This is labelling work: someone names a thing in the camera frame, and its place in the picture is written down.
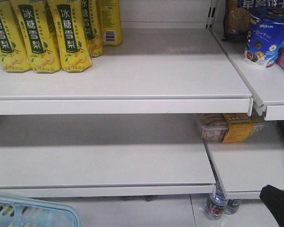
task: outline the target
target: water bottle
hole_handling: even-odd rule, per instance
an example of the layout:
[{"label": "water bottle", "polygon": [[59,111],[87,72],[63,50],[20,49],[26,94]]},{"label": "water bottle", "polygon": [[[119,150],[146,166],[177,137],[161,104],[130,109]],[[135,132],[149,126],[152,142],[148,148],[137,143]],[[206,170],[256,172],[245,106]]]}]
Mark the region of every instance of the water bottle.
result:
[{"label": "water bottle", "polygon": [[212,193],[210,193],[206,200],[204,212],[207,218],[209,218],[210,220],[220,219],[225,210],[227,201],[228,200],[225,199],[220,184],[216,183],[215,194],[213,195]]},{"label": "water bottle", "polygon": [[242,200],[228,200],[228,203],[225,207],[225,214],[234,214],[239,209],[239,205],[242,203]]}]

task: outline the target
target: white floor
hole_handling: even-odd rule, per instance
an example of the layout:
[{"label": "white floor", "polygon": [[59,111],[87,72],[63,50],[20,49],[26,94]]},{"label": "white floor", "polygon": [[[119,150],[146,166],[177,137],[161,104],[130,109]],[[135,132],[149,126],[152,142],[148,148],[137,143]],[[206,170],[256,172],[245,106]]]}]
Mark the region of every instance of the white floor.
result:
[{"label": "white floor", "polygon": [[47,199],[71,205],[82,227],[278,227],[261,200],[244,200],[234,215],[211,221],[203,214],[205,194],[142,197],[82,197]]}]

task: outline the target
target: cookie packaging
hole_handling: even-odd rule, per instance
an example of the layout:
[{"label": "cookie packaging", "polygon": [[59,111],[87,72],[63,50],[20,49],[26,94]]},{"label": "cookie packaging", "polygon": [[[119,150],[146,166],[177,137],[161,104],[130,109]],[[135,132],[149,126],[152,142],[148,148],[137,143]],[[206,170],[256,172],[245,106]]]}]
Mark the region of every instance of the cookie packaging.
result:
[{"label": "cookie packaging", "polygon": [[246,41],[249,30],[249,10],[257,7],[284,9],[284,0],[226,0],[224,37],[226,41]]}]

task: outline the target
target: barcode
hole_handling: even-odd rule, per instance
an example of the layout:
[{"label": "barcode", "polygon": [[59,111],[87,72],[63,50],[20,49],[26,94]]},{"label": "barcode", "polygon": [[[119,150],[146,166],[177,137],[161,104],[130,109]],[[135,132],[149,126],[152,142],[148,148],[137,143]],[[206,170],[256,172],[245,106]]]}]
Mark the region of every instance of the barcode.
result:
[{"label": "barcode", "polygon": [[115,31],[105,31],[104,42],[115,43]]}]

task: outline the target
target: blue snack canister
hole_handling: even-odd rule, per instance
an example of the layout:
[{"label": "blue snack canister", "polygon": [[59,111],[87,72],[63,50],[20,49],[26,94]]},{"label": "blue snack canister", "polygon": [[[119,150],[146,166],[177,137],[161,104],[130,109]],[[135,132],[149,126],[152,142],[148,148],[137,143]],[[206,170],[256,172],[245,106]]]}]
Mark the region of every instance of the blue snack canister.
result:
[{"label": "blue snack canister", "polygon": [[284,46],[284,9],[252,8],[244,59],[260,68],[273,66]]}]

